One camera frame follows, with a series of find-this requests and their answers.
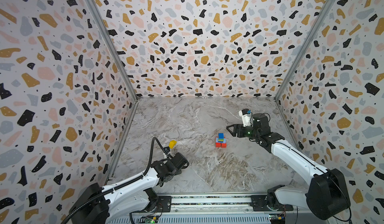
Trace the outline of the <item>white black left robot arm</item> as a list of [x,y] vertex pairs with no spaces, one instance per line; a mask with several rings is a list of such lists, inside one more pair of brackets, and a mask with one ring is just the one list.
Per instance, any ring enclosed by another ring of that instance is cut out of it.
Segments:
[[62,223],[107,224],[126,214],[151,212],[159,201],[154,187],[172,180],[188,166],[188,160],[176,153],[171,158],[153,162],[143,172],[124,181],[103,187],[92,184],[80,195]]

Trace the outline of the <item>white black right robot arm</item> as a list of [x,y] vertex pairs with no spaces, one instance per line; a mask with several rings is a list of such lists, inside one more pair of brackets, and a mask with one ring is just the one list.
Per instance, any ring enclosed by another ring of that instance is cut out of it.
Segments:
[[307,189],[278,185],[267,190],[263,204],[271,211],[280,211],[286,205],[310,210],[320,220],[335,217],[351,209],[345,177],[338,169],[330,170],[298,151],[282,135],[272,132],[269,115],[253,114],[248,109],[239,112],[241,124],[227,126],[237,138],[247,138],[268,153],[288,164],[308,184]]

